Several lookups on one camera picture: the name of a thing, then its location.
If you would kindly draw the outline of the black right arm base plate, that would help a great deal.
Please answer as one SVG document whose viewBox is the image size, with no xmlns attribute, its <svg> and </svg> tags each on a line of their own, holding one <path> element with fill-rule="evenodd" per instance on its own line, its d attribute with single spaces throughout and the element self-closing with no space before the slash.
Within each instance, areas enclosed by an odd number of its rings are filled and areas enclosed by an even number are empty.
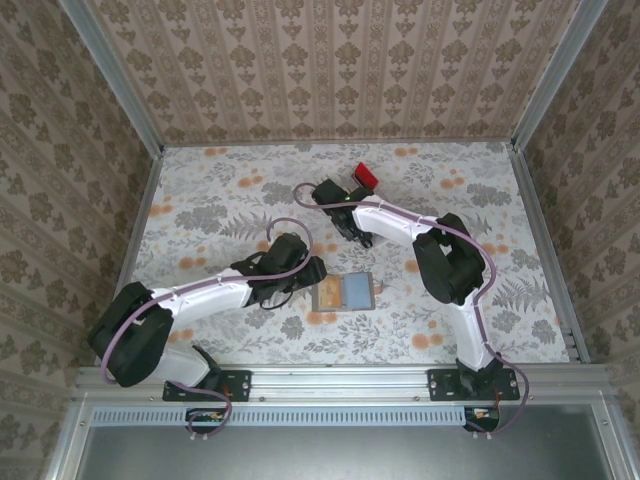
<svg viewBox="0 0 640 480">
<path fill-rule="evenodd" d="M 427 371 L 431 401 L 515 401 L 521 398 L 512 369 L 497 373 L 462 372 L 453 369 Z"/>
</svg>

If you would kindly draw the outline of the aluminium corner post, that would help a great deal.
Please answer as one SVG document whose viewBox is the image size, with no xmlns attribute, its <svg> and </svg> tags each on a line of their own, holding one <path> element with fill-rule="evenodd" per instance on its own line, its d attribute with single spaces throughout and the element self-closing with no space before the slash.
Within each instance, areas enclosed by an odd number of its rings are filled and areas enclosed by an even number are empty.
<svg viewBox="0 0 640 480">
<path fill-rule="evenodd" d="M 515 151 L 523 150 L 531 140 L 607 3 L 608 0 L 580 1 L 511 136 Z"/>
<path fill-rule="evenodd" d="M 123 62 L 86 0 L 59 0 L 90 55 L 126 113 L 131 125 L 152 158 L 162 155 L 163 141 L 158 129 L 135 91 Z"/>
</svg>

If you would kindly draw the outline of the tan credit card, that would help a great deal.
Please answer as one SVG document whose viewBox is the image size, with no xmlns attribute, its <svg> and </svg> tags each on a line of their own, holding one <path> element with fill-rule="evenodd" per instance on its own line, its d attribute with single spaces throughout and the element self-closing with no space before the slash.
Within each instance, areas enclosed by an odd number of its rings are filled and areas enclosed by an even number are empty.
<svg viewBox="0 0 640 480">
<path fill-rule="evenodd" d="M 322 310 L 336 309 L 343 306 L 341 278 L 328 276 L 318 285 L 318 306 Z"/>
</svg>

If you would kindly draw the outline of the long aluminium base rail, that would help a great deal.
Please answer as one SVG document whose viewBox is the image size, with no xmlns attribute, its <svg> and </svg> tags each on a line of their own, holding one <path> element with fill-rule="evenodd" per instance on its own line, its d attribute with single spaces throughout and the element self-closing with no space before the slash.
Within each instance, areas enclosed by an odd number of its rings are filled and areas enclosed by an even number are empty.
<svg viewBox="0 0 640 480">
<path fill-rule="evenodd" d="M 250 405 L 425 405 L 431 370 L 440 365 L 247 365 L 252 373 Z M 529 405 L 591 404 L 615 396 L 602 365 L 525 364 Z M 98 368 L 82 368 L 71 401 L 90 405 L 159 405 L 163 382 L 147 379 L 122 388 L 103 382 Z"/>
</svg>

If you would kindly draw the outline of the grey sheet metal panel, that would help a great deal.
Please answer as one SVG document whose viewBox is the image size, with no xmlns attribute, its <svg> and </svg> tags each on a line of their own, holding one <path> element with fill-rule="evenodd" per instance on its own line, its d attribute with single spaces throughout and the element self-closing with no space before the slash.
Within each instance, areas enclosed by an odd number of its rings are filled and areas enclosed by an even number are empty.
<svg viewBox="0 0 640 480">
<path fill-rule="evenodd" d="M 589 431 L 521 426 L 491 440 L 456 428 L 98 428 L 78 480 L 613 480 Z"/>
</svg>

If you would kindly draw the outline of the light blue credit card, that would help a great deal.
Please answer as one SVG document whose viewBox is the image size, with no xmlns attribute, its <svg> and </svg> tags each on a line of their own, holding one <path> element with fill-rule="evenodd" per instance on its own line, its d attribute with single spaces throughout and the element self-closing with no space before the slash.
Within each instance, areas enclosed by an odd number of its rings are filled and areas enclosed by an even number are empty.
<svg viewBox="0 0 640 480">
<path fill-rule="evenodd" d="M 344 277 L 345 306 L 350 310 L 374 308 L 371 278 L 368 273 L 354 273 Z"/>
</svg>

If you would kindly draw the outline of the thin aluminium table end rail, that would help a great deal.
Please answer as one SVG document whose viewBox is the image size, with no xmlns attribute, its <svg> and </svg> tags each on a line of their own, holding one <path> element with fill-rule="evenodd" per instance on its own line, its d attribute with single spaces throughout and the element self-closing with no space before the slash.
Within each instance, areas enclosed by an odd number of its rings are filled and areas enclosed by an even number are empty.
<svg viewBox="0 0 640 480">
<path fill-rule="evenodd" d="M 205 148 L 205 147 L 258 147 L 258 146 L 281 146 L 281 145 L 351 145 L 351 144 L 432 144 L 432 143 L 486 143 L 497 142 L 512 144 L 510 137 L 465 137 L 465 138 L 339 138 L 339 139 L 306 139 L 306 140 L 265 140 L 265 141 L 226 141 L 221 143 L 200 142 L 200 143 L 165 143 L 161 148 Z"/>
</svg>

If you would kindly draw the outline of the grey folding card holder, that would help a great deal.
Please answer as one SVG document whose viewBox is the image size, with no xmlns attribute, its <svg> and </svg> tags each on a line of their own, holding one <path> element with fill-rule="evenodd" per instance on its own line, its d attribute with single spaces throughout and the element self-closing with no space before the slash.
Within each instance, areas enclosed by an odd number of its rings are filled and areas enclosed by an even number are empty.
<svg viewBox="0 0 640 480">
<path fill-rule="evenodd" d="M 372 293 L 373 293 L 373 300 L 374 300 L 374 308 L 371 310 L 375 309 L 375 295 L 374 295 L 374 286 L 373 286 L 373 278 L 370 272 L 356 272 L 356 273 L 368 273 L 370 275 L 371 278 L 371 283 L 372 283 Z M 350 310 L 345 306 L 345 300 L 344 300 L 344 277 L 346 275 L 349 274 L 341 274 L 341 275 L 337 275 L 337 274 L 332 274 L 332 275 L 327 275 L 326 278 L 328 276 L 339 276 L 341 278 L 341 287 L 342 287 L 342 302 L 343 302 L 343 306 L 341 308 L 336 308 L 336 309 L 328 309 L 328 310 L 322 310 L 319 308 L 318 306 L 318 285 L 323 281 L 321 281 L 320 283 L 316 284 L 313 286 L 312 290 L 311 290 L 311 295 L 312 295 L 312 310 L 314 312 L 318 312 L 318 313 L 337 313 L 337 312 L 352 312 L 352 311 L 369 311 L 369 310 Z"/>
</svg>

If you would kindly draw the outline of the aluminium table side rail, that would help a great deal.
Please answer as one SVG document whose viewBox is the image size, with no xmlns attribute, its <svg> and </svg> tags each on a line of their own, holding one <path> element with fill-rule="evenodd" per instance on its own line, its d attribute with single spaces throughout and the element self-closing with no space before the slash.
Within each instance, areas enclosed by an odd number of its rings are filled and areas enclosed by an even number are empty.
<svg viewBox="0 0 640 480">
<path fill-rule="evenodd" d="M 138 213 L 132 227 L 131 238 L 129 240 L 113 297 L 116 297 L 119 292 L 129 283 L 135 270 L 138 252 L 153 203 L 154 194 L 158 186 L 162 165 L 163 150 L 160 150 L 160 153 L 153 158 L 153 161 L 151 163 L 149 176 L 147 178 L 143 196 L 141 198 L 140 207 L 138 209 Z"/>
<path fill-rule="evenodd" d="M 523 206 L 527 213 L 546 284 L 561 325 L 568 356 L 572 362 L 589 364 L 592 359 L 581 331 L 524 154 L 521 150 L 511 147 L 509 157 Z"/>
</svg>

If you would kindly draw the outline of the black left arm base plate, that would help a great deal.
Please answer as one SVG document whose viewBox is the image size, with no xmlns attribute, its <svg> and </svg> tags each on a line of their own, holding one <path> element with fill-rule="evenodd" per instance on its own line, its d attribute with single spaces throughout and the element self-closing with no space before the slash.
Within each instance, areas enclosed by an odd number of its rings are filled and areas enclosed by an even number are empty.
<svg viewBox="0 0 640 480">
<path fill-rule="evenodd" d="M 208 374 L 194 386 L 195 389 L 213 390 L 224 394 L 232 402 L 247 402 L 252 385 L 250 370 L 218 370 Z M 211 395 L 193 393 L 179 388 L 174 383 L 165 382 L 162 399 L 167 402 L 214 401 Z"/>
</svg>

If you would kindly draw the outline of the aluminium frame bar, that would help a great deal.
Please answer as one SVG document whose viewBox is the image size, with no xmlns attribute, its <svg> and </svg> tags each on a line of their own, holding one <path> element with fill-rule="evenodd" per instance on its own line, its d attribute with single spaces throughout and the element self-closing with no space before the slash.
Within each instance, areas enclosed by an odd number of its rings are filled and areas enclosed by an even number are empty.
<svg viewBox="0 0 640 480">
<path fill-rule="evenodd" d="M 626 480 L 626 466 L 619 448 L 619 442 L 612 423 L 612 417 L 604 401 L 591 405 L 612 480 Z"/>
<path fill-rule="evenodd" d="M 45 480 L 76 480 L 91 430 L 93 409 L 85 395 L 72 398 Z"/>
</svg>

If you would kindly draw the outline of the floral patterned table covering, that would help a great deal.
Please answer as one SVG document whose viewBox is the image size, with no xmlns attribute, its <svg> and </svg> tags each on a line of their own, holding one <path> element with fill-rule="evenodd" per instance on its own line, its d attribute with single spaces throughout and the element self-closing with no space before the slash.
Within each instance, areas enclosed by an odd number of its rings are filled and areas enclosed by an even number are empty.
<svg viewBox="0 0 640 480">
<path fill-rule="evenodd" d="M 370 272 L 375 309 L 312 310 L 308 290 L 283 307 L 202 318 L 170 336 L 223 364 L 427 364 L 454 360 L 448 307 L 425 290 L 412 250 L 365 249 L 310 209 L 312 185 L 350 190 L 363 162 L 389 202 L 421 215 L 459 216 L 488 251 L 497 280 L 482 302 L 492 347 L 517 363 L 569 358 L 506 143 L 169 148 L 134 280 L 170 287 L 216 274 L 259 251 L 265 230 L 314 240 L 331 274 Z"/>
</svg>

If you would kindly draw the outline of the black connector board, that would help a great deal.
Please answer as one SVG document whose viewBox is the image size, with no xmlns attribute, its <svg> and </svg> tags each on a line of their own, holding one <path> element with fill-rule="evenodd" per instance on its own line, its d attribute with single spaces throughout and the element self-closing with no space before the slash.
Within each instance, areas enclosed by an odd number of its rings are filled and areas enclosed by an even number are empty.
<svg viewBox="0 0 640 480">
<path fill-rule="evenodd" d="M 225 420 L 227 409 L 193 408 L 185 413 L 187 430 L 193 435 L 211 435 Z"/>
</svg>

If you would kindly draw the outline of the red card stack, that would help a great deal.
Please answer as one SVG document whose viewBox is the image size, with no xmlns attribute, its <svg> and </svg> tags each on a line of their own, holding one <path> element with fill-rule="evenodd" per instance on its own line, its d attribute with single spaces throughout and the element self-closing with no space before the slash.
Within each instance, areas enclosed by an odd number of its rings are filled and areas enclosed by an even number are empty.
<svg viewBox="0 0 640 480">
<path fill-rule="evenodd" d="M 363 163 L 359 162 L 352 173 L 352 179 L 362 188 L 366 188 L 374 191 L 379 185 L 378 178 L 374 173 Z"/>
</svg>

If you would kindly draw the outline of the clear acrylic card organizer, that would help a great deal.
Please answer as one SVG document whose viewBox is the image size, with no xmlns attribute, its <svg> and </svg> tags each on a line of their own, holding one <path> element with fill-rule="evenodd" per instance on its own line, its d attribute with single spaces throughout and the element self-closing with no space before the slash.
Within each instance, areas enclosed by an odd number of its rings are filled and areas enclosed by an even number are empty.
<svg viewBox="0 0 640 480">
<path fill-rule="evenodd" d="M 376 235 L 374 235 L 374 234 L 372 234 L 372 235 L 373 235 L 373 246 L 377 246 L 377 245 L 381 242 L 381 237 L 380 237 L 380 236 L 376 236 Z"/>
</svg>

